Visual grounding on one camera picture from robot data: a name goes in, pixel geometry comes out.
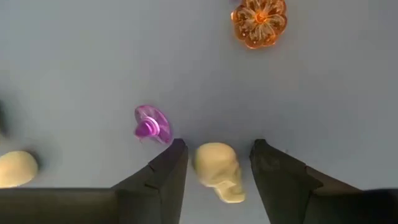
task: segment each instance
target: gray surface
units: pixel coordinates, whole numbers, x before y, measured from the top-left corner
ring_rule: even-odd
[[[247,50],[238,1],[0,0],[0,92],[32,144],[29,186],[110,186],[162,149],[133,137],[133,109],[162,108],[191,148],[242,155],[248,199],[224,205],[188,171],[182,223],[266,223],[252,140],[363,189],[397,187],[396,1],[287,0],[275,47]]]

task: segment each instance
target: cream skull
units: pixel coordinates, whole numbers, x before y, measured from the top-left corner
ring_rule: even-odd
[[[213,187],[222,201],[244,201],[241,169],[232,147],[217,142],[200,146],[195,156],[195,170],[200,182]]]

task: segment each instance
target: orange plastic flower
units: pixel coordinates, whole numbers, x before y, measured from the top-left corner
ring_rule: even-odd
[[[284,0],[242,0],[232,12],[236,37],[251,49],[275,44],[287,25]]]

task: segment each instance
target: pacifier handle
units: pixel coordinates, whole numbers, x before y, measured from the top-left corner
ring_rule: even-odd
[[[172,140],[169,122],[159,109],[149,105],[138,106],[135,116],[138,125],[134,134],[140,140],[151,138],[163,144]]]

